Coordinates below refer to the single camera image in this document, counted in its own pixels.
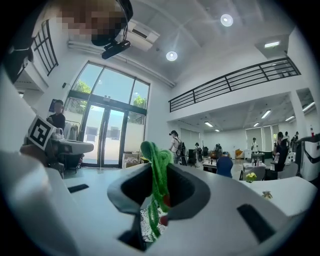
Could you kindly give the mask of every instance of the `glass door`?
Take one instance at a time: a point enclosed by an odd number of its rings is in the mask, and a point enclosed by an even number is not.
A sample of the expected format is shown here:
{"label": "glass door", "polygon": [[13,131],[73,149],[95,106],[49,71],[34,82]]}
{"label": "glass door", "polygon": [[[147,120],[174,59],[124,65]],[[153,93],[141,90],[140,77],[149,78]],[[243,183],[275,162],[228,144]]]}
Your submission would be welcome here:
{"label": "glass door", "polygon": [[127,119],[128,113],[124,110],[96,103],[88,104],[79,138],[93,144],[94,149],[84,154],[83,166],[121,167]]}

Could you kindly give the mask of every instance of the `green cable bundle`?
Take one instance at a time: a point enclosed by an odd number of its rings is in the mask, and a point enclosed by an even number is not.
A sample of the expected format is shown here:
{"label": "green cable bundle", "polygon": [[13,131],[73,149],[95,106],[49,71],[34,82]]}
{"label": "green cable bundle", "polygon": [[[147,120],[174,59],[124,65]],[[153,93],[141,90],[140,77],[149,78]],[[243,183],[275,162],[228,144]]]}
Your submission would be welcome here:
{"label": "green cable bundle", "polygon": [[155,241],[159,236],[159,214],[157,203],[164,213],[169,211],[170,202],[167,185],[167,165],[173,163],[173,155],[169,150],[159,150],[156,144],[149,141],[141,143],[141,152],[147,158],[152,167],[152,198],[148,205],[147,213],[151,227],[151,237]]}

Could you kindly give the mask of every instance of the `ceiling light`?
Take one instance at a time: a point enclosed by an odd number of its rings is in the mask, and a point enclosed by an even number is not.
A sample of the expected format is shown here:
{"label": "ceiling light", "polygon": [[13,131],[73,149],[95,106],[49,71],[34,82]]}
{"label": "ceiling light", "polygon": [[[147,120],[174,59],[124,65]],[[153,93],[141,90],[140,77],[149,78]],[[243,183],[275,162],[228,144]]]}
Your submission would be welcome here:
{"label": "ceiling light", "polygon": [[305,112],[306,110],[310,109],[314,104],[315,104],[315,102],[310,103],[308,106],[306,106],[304,109],[302,109],[302,111]]}
{"label": "ceiling light", "polygon": [[175,51],[169,51],[166,54],[166,59],[170,62],[174,62],[178,58],[178,54]]}
{"label": "ceiling light", "polygon": [[213,125],[209,122],[204,122],[207,126],[213,127]]}
{"label": "ceiling light", "polygon": [[220,21],[225,27],[230,27],[234,23],[234,19],[229,14],[222,15]]}
{"label": "ceiling light", "polygon": [[274,46],[278,46],[278,45],[280,45],[280,41],[270,42],[270,43],[266,43],[264,45],[264,48],[274,47]]}
{"label": "ceiling light", "polygon": [[294,116],[290,116],[288,119],[286,119],[285,121],[289,121],[291,119],[295,118]]}
{"label": "ceiling light", "polygon": [[269,115],[270,112],[271,112],[271,110],[267,110],[261,118],[262,119],[266,118],[267,115]]}

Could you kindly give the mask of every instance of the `air conditioner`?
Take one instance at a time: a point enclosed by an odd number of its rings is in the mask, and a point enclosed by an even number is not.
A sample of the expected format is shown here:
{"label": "air conditioner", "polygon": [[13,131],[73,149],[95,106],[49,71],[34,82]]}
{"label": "air conditioner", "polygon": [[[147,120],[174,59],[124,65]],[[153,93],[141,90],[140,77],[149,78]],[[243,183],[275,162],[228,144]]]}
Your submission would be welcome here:
{"label": "air conditioner", "polygon": [[[119,33],[118,41],[123,39],[123,30]],[[126,39],[130,41],[131,45],[147,52],[158,39],[160,34],[152,30],[150,27],[135,21],[130,20],[128,24],[128,33]]]}

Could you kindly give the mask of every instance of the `black metal railing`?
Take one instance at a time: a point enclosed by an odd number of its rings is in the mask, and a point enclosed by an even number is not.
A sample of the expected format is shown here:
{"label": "black metal railing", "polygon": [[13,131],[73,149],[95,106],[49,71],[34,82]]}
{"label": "black metal railing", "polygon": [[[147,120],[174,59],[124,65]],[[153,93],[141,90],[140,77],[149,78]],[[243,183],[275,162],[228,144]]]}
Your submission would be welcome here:
{"label": "black metal railing", "polygon": [[34,38],[34,45],[35,47],[33,50],[38,52],[47,71],[47,75],[49,76],[52,70],[59,64],[51,41],[48,20],[42,23],[41,30]]}
{"label": "black metal railing", "polygon": [[248,66],[208,81],[171,100],[170,112],[261,83],[301,75],[289,57]]}

